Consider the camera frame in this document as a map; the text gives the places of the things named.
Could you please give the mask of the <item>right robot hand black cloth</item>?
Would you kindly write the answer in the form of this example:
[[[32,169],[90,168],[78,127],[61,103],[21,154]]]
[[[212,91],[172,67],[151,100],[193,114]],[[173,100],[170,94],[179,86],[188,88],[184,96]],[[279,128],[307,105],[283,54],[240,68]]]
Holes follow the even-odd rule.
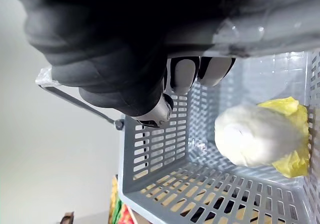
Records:
[[[173,29],[229,14],[241,0],[19,0],[30,45],[60,84],[88,103],[144,126],[170,119],[165,38]]]

